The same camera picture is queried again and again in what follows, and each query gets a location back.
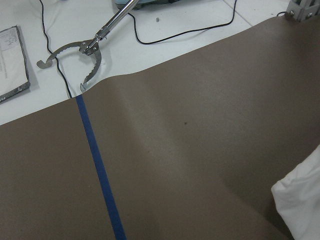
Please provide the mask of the white long-sleeve printed shirt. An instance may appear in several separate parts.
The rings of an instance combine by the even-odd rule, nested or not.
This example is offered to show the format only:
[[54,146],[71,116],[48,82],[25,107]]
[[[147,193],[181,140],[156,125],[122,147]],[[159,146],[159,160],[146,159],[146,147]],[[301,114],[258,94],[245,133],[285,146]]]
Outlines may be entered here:
[[320,238],[320,147],[299,163],[271,192],[275,207],[295,240]]

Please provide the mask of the aluminium frame post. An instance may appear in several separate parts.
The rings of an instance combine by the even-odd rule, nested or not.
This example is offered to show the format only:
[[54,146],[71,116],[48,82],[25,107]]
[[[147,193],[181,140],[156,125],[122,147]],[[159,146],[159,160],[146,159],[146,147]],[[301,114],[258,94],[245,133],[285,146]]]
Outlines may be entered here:
[[320,14],[320,0],[290,0],[286,12],[298,22]]

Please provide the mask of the grabber reacher tool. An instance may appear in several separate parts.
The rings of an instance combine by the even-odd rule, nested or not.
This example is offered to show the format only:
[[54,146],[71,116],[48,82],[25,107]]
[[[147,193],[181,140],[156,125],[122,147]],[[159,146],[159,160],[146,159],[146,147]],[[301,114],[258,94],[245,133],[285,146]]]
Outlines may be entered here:
[[94,55],[94,67],[80,84],[80,90],[82,93],[84,93],[87,90],[87,84],[89,80],[95,76],[102,62],[102,54],[100,51],[99,42],[107,37],[111,30],[138,4],[138,2],[138,0],[129,0],[104,26],[100,28],[93,39],[76,41],[63,45],[51,53],[45,62],[39,60],[36,65],[40,69],[47,69],[51,67],[53,64],[53,59],[55,59],[62,51],[65,51],[69,48],[79,47],[80,53],[86,56]]

